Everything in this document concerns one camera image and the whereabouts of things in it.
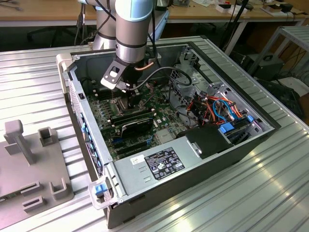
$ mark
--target motherboard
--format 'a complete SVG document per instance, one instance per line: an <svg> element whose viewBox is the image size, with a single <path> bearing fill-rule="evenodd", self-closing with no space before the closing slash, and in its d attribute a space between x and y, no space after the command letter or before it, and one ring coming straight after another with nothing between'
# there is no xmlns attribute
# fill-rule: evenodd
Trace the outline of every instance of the motherboard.
<svg viewBox="0 0 309 232"><path fill-rule="evenodd" d="M141 88L140 94L140 103L132 109L121 109L121 97L116 94L111 93L112 98L107 100L101 100L100 93L88 97L113 160L169 142L188 129L177 111L171 109L166 88L154 88L147 84ZM128 129L132 123L141 123L141 130L134 128L129 134L123 134L124 127Z"/></svg>

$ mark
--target blue cable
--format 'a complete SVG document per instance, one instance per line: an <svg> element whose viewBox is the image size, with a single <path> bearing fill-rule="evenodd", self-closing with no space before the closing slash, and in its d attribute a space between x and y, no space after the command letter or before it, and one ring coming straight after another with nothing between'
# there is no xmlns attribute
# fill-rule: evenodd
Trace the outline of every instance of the blue cable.
<svg viewBox="0 0 309 232"><path fill-rule="evenodd" d="M224 122L226 122L226 119L225 119L224 117L220 116L220 115L217 113L217 111L216 111L216 109L215 109L215 108L216 108L216 107L215 107L215 103L216 103L216 101L215 101L215 102L213 103L213 105L212 105L212 109L213 109L214 114L217 115L217 117L223 119Z"/></svg>
<svg viewBox="0 0 309 232"><path fill-rule="evenodd" d="M215 115L217 115L219 118L223 119L226 122L226 119L220 115L218 115L217 111L215 110L215 104L216 102L222 102L224 105L226 105L226 107L228 108L230 114L233 116L233 118L238 119L238 116L231 110L231 107L223 100L216 100L214 101L212 108L213 108L213 112L215 113Z"/></svg>

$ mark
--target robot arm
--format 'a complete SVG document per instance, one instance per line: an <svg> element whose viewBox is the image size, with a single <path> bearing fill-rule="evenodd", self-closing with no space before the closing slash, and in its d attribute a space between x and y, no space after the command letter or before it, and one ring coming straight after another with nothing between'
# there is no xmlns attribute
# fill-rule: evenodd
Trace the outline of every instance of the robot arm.
<svg viewBox="0 0 309 232"><path fill-rule="evenodd" d="M125 92L128 86L136 84L144 69L143 60L149 24L155 15L157 0L79 0L79 2L96 7L97 28L107 20L95 37L93 49L116 49L116 59L103 75L101 84ZM166 11L165 14L161 14L161 20L158 20L160 25L157 28L160 32L164 28L167 15Z"/></svg>
<svg viewBox="0 0 309 232"><path fill-rule="evenodd" d="M102 77L101 84L123 92L138 78L130 80L125 73L134 75L133 67L143 66L149 23L154 9L153 0L117 0L116 9L116 59Z"/></svg>

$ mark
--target wooden desk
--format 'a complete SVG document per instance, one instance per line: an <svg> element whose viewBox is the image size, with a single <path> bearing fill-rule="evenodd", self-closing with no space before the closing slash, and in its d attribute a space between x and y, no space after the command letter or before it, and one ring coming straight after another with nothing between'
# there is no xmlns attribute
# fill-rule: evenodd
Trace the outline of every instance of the wooden desk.
<svg viewBox="0 0 309 232"><path fill-rule="evenodd" d="M18 0L22 12L0 6L0 27L45 27L45 26L71 26L76 25L81 5L77 0ZM262 11L261 5L254 5L239 19L239 26L231 39L225 53L230 54L241 33L248 22L284 22L297 21L302 25L308 17L306 15L273 17ZM169 23L214 23L228 22L231 14L221 13L214 5L204 7L195 2L190 2L189 7L171 6L169 8ZM96 11L92 6L86 6L85 23L96 24Z"/></svg>
<svg viewBox="0 0 309 232"><path fill-rule="evenodd" d="M81 4L77 0L18 0L23 11L0 6L0 27L76 25ZM95 25L96 11L86 6L86 24Z"/></svg>
<svg viewBox="0 0 309 232"><path fill-rule="evenodd" d="M292 15L287 17L283 16L271 16L265 11L261 10L262 5L253 5L254 9L243 14L239 21L247 22L260 22L260 21L302 21L306 18L306 15L296 15L295 19ZM186 22L226 22L231 18L230 13L221 13L215 9L215 5L209 5L204 7L193 1L190 2L189 7L171 6L169 8L169 23L186 23Z"/></svg>

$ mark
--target metal bracket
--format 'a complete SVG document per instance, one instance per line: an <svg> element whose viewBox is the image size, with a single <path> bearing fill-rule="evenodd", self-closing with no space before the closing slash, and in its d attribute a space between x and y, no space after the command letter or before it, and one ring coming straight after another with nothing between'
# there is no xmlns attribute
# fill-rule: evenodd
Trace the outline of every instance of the metal bracket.
<svg viewBox="0 0 309 232"><path fill-rule="evenodd" d="M101 84L107 88L114 89L128 66L129 64L125 64L119 58L116 58L103 75Z"/></svg>

